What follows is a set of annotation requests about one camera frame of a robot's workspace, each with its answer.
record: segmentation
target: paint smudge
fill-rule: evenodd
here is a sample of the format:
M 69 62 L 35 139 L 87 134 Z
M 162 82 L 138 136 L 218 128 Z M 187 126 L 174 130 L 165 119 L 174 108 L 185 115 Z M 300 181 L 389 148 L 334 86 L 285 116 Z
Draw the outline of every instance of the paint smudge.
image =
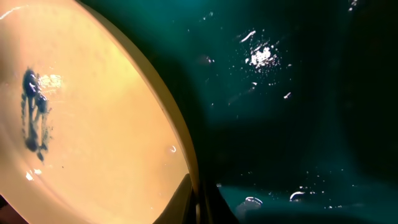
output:
M 47 98 L 43 95 L 40 89 L 39 74 L 35 74 L 33 70 L 27 69 L 22 81 L 21 110 L 22 110 L 22 133 L 24 134 L 24 141 L 26 147 L 37 154 L 37 157 L 43 162 L 44 156 L 42 151 L 48 152 L 49 129 L 46 125 L 47 115 L 51 109 L 48 110 Z M 25 131 L 25 108 L 26 103 L 28 107 L 28 125 L 27 136 Z M 39 142 L 39 120 L 41 120 L 41 142 Z

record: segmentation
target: cream-colored dish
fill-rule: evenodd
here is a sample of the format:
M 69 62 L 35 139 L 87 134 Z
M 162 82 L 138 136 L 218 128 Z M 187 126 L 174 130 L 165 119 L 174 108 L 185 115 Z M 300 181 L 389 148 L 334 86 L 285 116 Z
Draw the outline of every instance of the cream-colored dish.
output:
M 0 194 L 32 224 L 153 223 L 197 177 L 192 142 L 148 60 L 89 10 L 0 1 Z

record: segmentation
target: teal surface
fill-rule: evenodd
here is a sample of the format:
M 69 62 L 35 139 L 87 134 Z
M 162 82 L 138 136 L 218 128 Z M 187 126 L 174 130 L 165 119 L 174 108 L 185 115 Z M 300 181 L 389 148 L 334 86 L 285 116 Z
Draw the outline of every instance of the teal surface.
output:
M 242 222 L 256 212 L 337 212 L 398 223 L 387 1 L 83 2 L 159 72 L 200 172 Z

